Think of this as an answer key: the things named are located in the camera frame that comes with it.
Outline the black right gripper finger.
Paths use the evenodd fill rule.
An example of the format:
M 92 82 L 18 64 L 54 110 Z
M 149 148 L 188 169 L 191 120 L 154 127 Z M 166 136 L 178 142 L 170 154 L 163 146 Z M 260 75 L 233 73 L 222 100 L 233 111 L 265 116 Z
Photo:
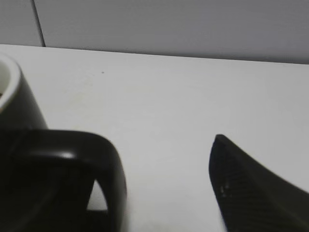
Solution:
M 226 136 L 215 136 L 209 176 L 228 232 L 307 232 L 308 192 L 279 177 Z

